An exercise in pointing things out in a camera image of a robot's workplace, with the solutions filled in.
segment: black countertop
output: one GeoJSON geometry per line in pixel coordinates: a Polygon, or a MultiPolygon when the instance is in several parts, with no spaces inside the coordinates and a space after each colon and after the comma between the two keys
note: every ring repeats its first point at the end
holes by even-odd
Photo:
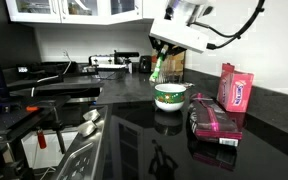
{"type": "Polygon", "coordinates": [[[98,179],[288,179],[288,134],[246,115],[237,148],[197,141],[187,105],[174,118],[152,101],[115,103],[98,179]]]}

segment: pink package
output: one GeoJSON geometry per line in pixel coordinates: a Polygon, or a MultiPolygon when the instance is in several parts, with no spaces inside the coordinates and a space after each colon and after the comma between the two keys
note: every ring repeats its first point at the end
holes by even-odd
{"type": "Polygon", "coordinates": [[[217,101],[230,112],[246,112],[254,75],[234,70],[230,64],[222,65],[217,101]]]}

